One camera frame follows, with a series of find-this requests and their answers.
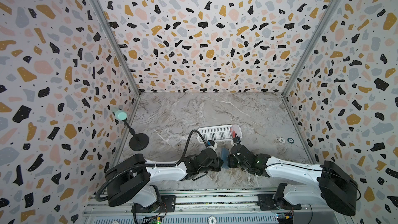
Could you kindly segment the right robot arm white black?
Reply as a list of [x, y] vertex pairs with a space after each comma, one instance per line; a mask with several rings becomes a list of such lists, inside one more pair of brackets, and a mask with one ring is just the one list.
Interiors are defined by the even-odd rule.
[[292, 210], [301, 204], [326, 205], [345, 216], [356, 214], [360, 199], [358, 184], [336, 163], [301, 164], [249, 151], [244, 145], [235, 144], [228, 155], [229, 168], [267, 178], [282, 178], [295, 183], [279, 184], [272, 202], [275, 206]]

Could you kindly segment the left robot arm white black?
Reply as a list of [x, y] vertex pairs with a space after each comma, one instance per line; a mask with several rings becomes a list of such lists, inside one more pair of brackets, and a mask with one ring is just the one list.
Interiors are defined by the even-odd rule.
[[106, 200], [110, 207], [133, 201], [143, 207], [161, 202], [155, 185], [159, 181], [197, 180], [209, 172], [219, 172], [224, 161], [212, 148], [178, 162], [154, 162], [135, 154], [106, 173]]

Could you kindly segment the white plastic basket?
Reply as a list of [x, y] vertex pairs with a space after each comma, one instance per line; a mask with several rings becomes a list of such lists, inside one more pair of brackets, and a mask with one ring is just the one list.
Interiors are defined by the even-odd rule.
[[232, 143], [232, 135], [230, 127], [232, 124], [227, 125], [215, 125], [211, 127], [198, 128], [201, 136], [207, 142], [213, 140], [216, 143], [230, 142]]

